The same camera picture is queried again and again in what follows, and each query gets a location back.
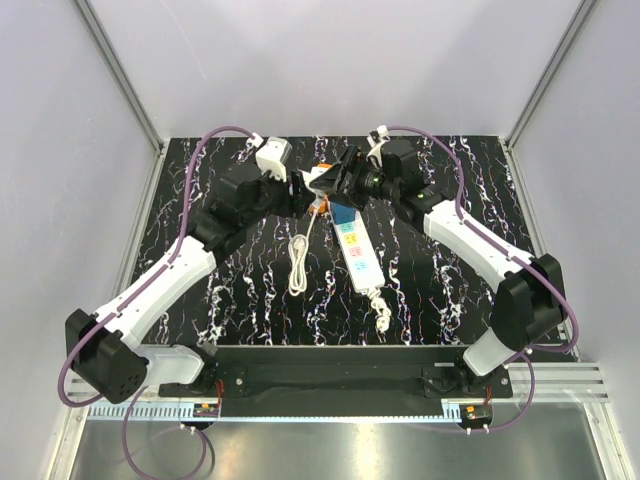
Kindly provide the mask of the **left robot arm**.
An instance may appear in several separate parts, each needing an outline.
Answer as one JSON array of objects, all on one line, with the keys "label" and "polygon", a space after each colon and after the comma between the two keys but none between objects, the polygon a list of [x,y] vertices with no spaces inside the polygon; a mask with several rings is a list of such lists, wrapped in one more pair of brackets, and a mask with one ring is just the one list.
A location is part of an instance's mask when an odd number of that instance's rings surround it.
[{"label": "left robot arm", "polygon": [[182,384],[196,396],[215,386],[216,372],[199,347],[146,345],[160,318],[195,283],[209,276],[247,240],[250,228],[276,215],[301,218],[315,200],[311,175],[284,179],[256,167],[237,167],[188,217],[184,236],[127,290],[89,314],[76,309],[65,321],[67,358],[73,371],[113,404],[144,387]]}]

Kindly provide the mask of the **orange power strip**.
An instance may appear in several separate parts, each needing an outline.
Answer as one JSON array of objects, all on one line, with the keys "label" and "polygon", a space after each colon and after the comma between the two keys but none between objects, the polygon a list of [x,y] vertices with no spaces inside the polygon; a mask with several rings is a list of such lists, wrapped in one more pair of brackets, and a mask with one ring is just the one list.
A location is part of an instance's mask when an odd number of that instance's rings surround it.
[{"label": "orange power strip", "polygon": [[[320,163],[316,166],[320,168],[325,168],[326,171],[331,168],[331,165],[326,163]],[[319,190],[317,188],[312,187],[310,190],[315,195],[315,200],[312,202],[311,206],[309,207],[310,212],[311,213],[316,212],[318,215],[324,214],[327,210],[326,194],[322,190]]]}]

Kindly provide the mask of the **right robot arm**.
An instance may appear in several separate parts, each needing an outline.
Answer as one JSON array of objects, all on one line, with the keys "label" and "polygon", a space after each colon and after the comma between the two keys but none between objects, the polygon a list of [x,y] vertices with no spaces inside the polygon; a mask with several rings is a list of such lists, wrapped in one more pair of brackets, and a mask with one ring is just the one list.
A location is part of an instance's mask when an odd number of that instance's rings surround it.
[{"label": "right robot arm", "polygon": [[370,199],[389,202],[398,219],[445,245],[492,289],[489,327],[464,350],[453,374],[463,395],[480,394],[499,366],[566,319],[560,263],[499,238],[464,211],[451,191],[428,183],[408,141],[384,140],[369,154],[350,146],[335,164],[309,174],[305,182],[330,202],[358,210]]}]

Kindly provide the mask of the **white power strip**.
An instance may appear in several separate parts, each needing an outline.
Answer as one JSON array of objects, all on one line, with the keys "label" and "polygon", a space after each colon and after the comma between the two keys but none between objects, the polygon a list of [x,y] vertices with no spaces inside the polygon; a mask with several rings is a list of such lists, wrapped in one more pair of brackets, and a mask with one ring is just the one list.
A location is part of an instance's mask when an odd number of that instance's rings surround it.
[{"label": "white power strip", "polygon": [[360,212],[354,222],[332,223],[355,291],[367,294],[382,287],[384,275]]}]

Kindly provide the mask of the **blue cube adapter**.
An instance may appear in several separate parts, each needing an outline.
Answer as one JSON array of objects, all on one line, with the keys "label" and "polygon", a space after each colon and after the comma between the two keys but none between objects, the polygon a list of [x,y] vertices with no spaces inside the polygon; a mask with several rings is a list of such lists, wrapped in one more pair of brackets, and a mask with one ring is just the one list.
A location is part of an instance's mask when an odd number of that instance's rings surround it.
[{"label": "blue cube adapter", "polygon": [[331,217],[336,225],[347,224],[355,221],[358,211],[354,208],[341,205],[337,202],[330,203]]}]

